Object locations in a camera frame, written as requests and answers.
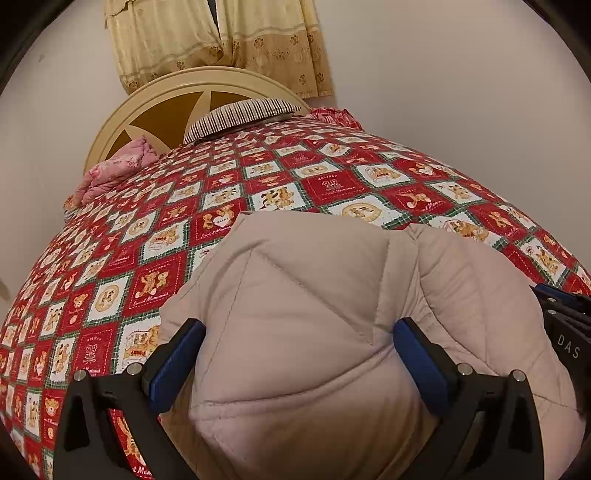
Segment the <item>pink puffer jacket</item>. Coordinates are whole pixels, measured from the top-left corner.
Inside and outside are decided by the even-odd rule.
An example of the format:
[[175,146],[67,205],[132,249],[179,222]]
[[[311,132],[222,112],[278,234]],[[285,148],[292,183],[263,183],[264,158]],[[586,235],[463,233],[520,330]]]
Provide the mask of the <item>pink puffer jacket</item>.
[[547,478],[566,471],[583,440],[531,280],[445,230],[242,214],[160,317],[162,341],[189,318],[206,328],[162,418],[203,479],[399,477],[437,425],[394,348],[405,317],[479,373],[527,375]]

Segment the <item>red patchwork bear bedspread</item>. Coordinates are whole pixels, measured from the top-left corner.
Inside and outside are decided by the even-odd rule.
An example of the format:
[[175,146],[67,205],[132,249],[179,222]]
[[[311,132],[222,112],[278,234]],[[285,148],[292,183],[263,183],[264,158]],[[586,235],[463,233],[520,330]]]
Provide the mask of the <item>red patchwork bear bedspread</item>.
[[155,349],[158,308],[240,212],[301,210],[387,229],[412,223],[481,241],[531,280],[588,294],[549,232],[474,179],[366,133],[339,113],[173,149],[78,210],[34,264],[1,329],[1,418],[33,472],[53,475],[67,382]]

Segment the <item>pink folded blanket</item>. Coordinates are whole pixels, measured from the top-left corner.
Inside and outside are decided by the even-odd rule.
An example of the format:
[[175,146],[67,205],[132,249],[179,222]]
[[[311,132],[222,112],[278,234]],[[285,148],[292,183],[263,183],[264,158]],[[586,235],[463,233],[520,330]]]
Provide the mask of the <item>pink folded blanket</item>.
[[145,137],[128,142],[83,175],[64,207],[74,209],[87,205],[158,159],[159,155]]

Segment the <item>cream arched headboard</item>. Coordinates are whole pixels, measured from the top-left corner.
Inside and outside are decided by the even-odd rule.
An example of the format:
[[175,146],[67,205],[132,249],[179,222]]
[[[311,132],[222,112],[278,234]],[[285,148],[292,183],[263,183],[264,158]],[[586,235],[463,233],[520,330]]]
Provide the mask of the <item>cream arched headboard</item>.
[[293,91],[259,73],[209,66],[157,78],[132,93],[105,121],[87,155],[84,169],[108,159],[129,141],[145,137],[157,153],[179,146],[190,126],[209,111],[250,98],[276,98],[310,106]]

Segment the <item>striped pillow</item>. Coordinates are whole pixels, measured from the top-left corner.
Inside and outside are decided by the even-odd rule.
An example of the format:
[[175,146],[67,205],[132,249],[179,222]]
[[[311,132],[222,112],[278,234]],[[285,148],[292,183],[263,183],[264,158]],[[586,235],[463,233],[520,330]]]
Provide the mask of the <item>striped pillow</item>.
[[300,111],[300,106],[276,98],[252,98],[228,103],[195,121],[185,133],[183,143],[190,144],[235,128],[291,116]]

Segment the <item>yellow window curtain right panel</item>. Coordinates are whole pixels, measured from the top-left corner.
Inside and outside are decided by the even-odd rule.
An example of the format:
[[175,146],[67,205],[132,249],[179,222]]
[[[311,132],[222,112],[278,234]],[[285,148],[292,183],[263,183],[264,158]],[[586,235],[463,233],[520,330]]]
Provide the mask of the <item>yellow window curtain right panel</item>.
[[303,99],[334,94],[313,1],[218,1],[216,10],[226,65],[273,79]]

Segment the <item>yellow window curtain panel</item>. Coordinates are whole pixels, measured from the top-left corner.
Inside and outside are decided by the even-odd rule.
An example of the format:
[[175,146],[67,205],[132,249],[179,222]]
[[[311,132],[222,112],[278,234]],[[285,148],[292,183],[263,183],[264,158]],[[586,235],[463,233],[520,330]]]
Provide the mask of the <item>yellow window curtain panel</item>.
[[111,0],[104,3],[119,80],[131,94],[176,71],[221,62],[215,3],[206,0]]
[[273,79],[303,99],[334,94],[313,1],[218,1],[216,10],[226,65]]

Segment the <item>yellow window curtain left panel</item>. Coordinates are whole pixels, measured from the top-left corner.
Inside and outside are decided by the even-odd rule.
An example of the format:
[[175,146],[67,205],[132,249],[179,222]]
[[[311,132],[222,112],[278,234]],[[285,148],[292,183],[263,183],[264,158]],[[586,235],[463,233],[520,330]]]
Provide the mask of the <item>yellow window curtain left panel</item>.
[[221,62],[215,3],[206,0],[111,0],[104,3],[119,80],[131,94],[176,71]]

